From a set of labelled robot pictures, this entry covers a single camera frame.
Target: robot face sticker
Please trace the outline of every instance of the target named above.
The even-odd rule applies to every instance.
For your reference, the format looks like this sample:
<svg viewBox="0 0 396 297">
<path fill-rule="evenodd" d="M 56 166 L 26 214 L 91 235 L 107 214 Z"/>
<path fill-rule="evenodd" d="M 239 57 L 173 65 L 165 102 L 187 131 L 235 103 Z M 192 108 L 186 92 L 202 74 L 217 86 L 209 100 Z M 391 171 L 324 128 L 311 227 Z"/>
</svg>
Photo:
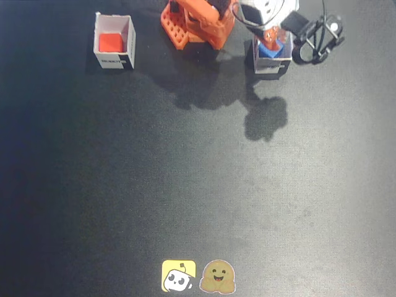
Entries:
<svg viewBox="0 0 396 297">
<path fill-rule="evenodd" d="M 196 264 L 191 260 L 166 260 L 162 263 L 162 290 L 182 292 L 192 288 Z"/>
<path fill-rule="evenodd" d="M 166 276 L 163 286 L 167 291 L 189 290 L 192 288 L 191 276 L 182 271 L 171 270 Z"/>
</svg>

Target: black mat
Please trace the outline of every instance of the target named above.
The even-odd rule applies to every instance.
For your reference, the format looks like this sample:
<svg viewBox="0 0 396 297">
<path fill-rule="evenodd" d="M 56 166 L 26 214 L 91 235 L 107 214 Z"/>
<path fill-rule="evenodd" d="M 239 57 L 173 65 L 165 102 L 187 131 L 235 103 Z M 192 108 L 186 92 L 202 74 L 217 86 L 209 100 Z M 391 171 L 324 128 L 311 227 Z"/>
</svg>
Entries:
<svg viewBox="0 0 396 297">
<path fill-rule="evenodd" d="M 233 296 L 393 296 L 396 8 L 327 2 L 345 44 L 260 81 L 240 24 L 177 52 L 166 1 L 0 1 L 0 295 L 176 296 L 191 259 L 207 296 L 224 259 Z M 134 71 L 99 68 L 96 11 L 132 16 Z"/>
</svg>

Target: red cube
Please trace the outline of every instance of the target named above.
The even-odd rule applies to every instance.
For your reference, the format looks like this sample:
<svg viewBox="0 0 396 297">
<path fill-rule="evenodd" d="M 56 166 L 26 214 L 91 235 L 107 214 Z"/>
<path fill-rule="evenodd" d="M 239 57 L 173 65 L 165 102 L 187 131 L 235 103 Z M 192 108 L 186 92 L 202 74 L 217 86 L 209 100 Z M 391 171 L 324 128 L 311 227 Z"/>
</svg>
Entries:
<svg viewBox="0 0 396 297">
<path fill-rule="evenodd" d="M 102 33 L 99 36 L 99 51 L 102 53 L 123 53 L 123 38 L 119 33 Z"/>
</svg>

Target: open box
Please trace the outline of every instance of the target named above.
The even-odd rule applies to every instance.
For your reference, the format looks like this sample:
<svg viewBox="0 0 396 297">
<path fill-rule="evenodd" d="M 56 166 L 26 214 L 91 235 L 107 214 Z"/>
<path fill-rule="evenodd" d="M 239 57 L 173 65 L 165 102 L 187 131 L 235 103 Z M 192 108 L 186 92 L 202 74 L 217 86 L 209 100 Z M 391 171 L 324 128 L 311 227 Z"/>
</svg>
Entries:
<svg viewBox="0 0 396 297">
<path fill-rule="evenodd" d="M 103 33 L 119 33 L 123 39 L 123 51 L 104 53 L 99 51 L 99 39 Z M 129 15 L 102 15 L 96 13 L 93 52 L 100 66 L 107 69 L 133 69 L 135 67 L 136 32 Z"/>
<path fill-rule="evenodd" d="M 277 58 L 262 57 L 259 51 L 260 41 L 255 36 L 253 39 L 253 62 L 254 72 L 262 74 L 265 79 L 279 79 L 286 73 L 292 58 L 293 52 L 293 37 L 288 34 L 287 42 L 282 50 L 282 53 Z"/>
</svg>

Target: black cable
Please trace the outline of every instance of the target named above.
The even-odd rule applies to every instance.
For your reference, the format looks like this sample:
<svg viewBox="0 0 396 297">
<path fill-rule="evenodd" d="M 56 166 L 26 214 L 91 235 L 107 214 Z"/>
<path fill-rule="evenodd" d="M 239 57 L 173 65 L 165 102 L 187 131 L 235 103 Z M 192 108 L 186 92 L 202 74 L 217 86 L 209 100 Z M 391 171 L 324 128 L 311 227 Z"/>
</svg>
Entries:
<svg viewBox="0 0 396 297">
<path fill-rule="evenodd" d="M 322 4 L 323 4 L 323 27 L 322 27 L 321 40 L 319 41 L 319 45 L 317 46 L 317 49 L 316 49 L 316 51 L 318 51 L 318 52 L 320 52 L 322 45 L 323 45 L 324 34 L 326 32 L 326 22 L 327 22 L 326 6 L 324 4 L 324 0 L 322 0 Z"/>
</svg>

